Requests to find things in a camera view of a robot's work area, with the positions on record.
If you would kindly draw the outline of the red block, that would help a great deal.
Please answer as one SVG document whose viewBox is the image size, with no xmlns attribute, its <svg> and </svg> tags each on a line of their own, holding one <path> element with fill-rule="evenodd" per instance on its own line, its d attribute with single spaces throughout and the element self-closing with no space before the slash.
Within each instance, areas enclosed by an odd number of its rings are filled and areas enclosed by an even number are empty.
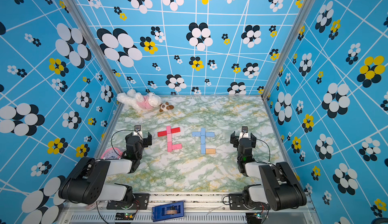
<svg viewBox="0 0 388 224">
<path fill-rule="evenodd" d="M 158 137 L 164 137 L 167 135 L 167 131 L 162 131 L 157 133 Z"/>
<path fill-rule="evenodd" d="M 180 132 L 180 127 L 171 129 L 171 133 L 172 133 L 172 134 L 174 134 L 174 133 L 179 133 L 179 132 Z"/>
</svg>

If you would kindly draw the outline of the wooden block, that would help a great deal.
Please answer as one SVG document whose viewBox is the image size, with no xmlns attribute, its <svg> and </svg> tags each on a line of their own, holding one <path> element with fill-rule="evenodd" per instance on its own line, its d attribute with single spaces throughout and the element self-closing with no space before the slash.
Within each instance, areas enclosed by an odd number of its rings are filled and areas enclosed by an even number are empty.
<svg viewBox="0 0 388 224">
<path fill-rule="evenodd" d="M 207 155 L 216 154 L 216 149 L 214 149 L 214 148 L 206 148 L 205 149 L 205 154 L 207 154 Z"/>
</svg>

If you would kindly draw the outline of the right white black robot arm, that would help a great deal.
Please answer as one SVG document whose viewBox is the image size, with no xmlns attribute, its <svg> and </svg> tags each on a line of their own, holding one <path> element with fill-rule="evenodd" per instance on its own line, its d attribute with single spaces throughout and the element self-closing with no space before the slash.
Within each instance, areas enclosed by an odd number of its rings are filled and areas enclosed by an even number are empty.
<svg viewBox="0 0 388 224">
<path fill-rule="evenodd" d="M 232 133 L 230 143 L 237 149 L 237 166 L 241 174 L 259 178 L 260 184 L 244 187 L 236 205 L 246 209 L 293 209 L 307 204 L 304 189 L 287 162 L 270 163 L 253 158 L 257 138 L 247 131 Z"/>
</svg>

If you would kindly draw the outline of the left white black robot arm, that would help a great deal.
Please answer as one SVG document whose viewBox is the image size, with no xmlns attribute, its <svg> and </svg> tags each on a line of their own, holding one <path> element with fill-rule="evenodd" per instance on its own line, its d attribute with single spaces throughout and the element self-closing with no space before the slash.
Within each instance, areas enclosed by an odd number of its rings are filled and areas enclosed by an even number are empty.
<svg viewBox="0 0 388 224">
<path fill-rule="evenodd" d="M 133 131 L 125 137 L 126 150 L 119 159 L 83 157 L 61 184 L 58 196 L 75 204 L 93 204 L 97 201 L 115 201 L 132 206 L 135 197 L 131 186 L 106 183 L 111 175 L 133 173 L 140 165 L 143 150 L 152 145 L 152 135 L 143 137 Z"/>
</svg>

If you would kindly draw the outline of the small brown white plush dog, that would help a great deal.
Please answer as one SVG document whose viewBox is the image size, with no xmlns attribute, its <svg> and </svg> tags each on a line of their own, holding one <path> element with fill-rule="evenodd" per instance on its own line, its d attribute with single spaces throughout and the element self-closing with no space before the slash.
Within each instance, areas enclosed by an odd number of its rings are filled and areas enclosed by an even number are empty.
<svg viewBox="0 0 388 224">
<path fill-rule="evenodd" d="M 168 112 L 174 109 L 174 106 L 169 104 L 168 102 L 160 104 L 159 112 Z"/>
</svg>

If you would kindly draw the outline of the pink alarm clock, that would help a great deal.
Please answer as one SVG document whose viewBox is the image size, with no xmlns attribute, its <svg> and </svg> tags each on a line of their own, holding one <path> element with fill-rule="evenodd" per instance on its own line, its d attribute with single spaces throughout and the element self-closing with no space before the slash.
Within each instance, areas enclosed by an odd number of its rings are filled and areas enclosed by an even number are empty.
<svg viewBox="0 0 388 224">
<path fill-rule="evenodd" d="M 118 149 L 116 147 L 113 147 L 113 148 L 107 149 L 103 153 L 101 158 L 104 158 L 104 159 L 120 159 L 122 157 L 122 154 L 123 154 L 123 152 L 120 149 Z"/>
</svg>

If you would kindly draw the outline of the white pink plush toy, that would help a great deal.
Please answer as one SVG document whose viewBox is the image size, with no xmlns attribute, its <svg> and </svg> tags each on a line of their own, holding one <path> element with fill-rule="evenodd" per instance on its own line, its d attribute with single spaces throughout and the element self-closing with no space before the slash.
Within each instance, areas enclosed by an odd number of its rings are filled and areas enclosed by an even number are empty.
<svg viewBox="0 0 388 224">
<path fill-rule="evenodd" d="M 119 93 L 117 100 L 124 105 L 131 106 L 136 111 L 151 110 L 162 104 L 162 99 L 158 95 L 152 92 L 142 95 L 134 89 L 127 93 Z"/>
</svg>

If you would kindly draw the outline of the blue box device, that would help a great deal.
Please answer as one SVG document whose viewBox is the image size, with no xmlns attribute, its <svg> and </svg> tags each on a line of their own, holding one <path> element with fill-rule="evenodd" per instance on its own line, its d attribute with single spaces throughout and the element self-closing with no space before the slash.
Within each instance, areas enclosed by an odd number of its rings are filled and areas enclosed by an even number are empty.
<svg viewBox="0 0 388 224">
<path fill-rule="evenodd" d="M 183 201 L 152 207 L 153 222 L 182 218 L 184 215 L 185 203 Z"/>
</svg>

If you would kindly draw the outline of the right circuit board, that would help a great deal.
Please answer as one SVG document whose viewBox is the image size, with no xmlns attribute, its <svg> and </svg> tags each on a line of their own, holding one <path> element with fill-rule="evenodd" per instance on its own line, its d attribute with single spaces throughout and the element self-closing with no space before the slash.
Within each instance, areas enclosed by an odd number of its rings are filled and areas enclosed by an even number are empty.
<svg viewBox="0 0 388 224">
<path fill-rule="evenodd" d="M 246 219 L 247 221 L 257 221 L 262 220 L 262 214 L 261 213 L 246 213 Z"/>
</svg>

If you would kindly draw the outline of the circuit board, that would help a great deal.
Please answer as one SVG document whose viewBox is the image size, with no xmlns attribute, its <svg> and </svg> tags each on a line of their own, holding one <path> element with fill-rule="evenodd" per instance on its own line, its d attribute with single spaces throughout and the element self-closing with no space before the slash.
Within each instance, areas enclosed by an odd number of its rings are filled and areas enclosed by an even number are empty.
<svg viewBox="0 0 388 224">
<path fill-rule="evenodd" d="M 117 212 L 115 215 L 116 221 L 132 221 L 136 213 Z"/>
<path fill-rule="evenodd" d="M 262 214 L 261 213 L 246 213 L 246 219 L 247 221 L 257 221 L 262 220 Z"/>
</svg>

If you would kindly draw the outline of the left circuit board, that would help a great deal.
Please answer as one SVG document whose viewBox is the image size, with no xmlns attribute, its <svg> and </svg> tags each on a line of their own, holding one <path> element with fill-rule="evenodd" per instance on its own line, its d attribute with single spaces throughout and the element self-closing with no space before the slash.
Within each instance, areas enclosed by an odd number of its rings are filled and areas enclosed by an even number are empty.
<svg viewBox="0 0 388 224">
<path fill-rule="evenodd" d="M 115 215 L 116 221 L 132 221 L 136 213 L 117 212 Z"/>
</svg>

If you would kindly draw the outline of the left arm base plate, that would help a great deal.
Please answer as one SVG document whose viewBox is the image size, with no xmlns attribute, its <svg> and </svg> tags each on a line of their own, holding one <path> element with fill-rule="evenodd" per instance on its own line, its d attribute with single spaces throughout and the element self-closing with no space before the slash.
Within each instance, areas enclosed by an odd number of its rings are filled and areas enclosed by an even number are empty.
<svg viewBox="0 0 388 224">
<path fill-rule="evenodd" d="M 124 201 L 109 201 L 106 209 L 108 210 L 146 210 L 149 203 L 150 194 L 133 194 L 133 203 L 127 204 Z"/>
</svg>

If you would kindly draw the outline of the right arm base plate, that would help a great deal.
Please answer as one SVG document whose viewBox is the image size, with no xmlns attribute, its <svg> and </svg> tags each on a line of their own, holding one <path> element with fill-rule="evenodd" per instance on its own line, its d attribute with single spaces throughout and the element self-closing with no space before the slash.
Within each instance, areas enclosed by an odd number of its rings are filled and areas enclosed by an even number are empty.
<svg viewBox="0 0 388 224">
<path fill-rule="evenodd" d="M 230 210 L 271 210 L 267 203 L 263 202 L 248 202 L 245 203 L 243 194 L 229 194 L 227 202 Z"/>
</svg>

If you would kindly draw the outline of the aluminium front rail frame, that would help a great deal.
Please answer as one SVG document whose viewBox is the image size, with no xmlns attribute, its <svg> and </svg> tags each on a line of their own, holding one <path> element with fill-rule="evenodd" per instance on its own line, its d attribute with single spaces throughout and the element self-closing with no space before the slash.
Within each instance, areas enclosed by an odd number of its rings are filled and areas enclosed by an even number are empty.
<svg viewBox="0 0 388 224">
<path fill-rule="evenodd" d="M 318 214 L 310 197 L 307 204 L 296 209 L 230 210 L 226 192 L 151 192 L 146 210 L 108 210 L 107 202 L 88 210 L 75 204 L 66 204 L 57 222 L 59 224 L 151 224 L 152 207 L 174 202 L 185 203 L 182 218 L 166 220 L 166 224 L 319 224 Z M 117 212 L 136 213 L 132 221 L 116 221 Z M 262 220 L 247 221 L 246 213 L 261 213 Z"/>
</svg>

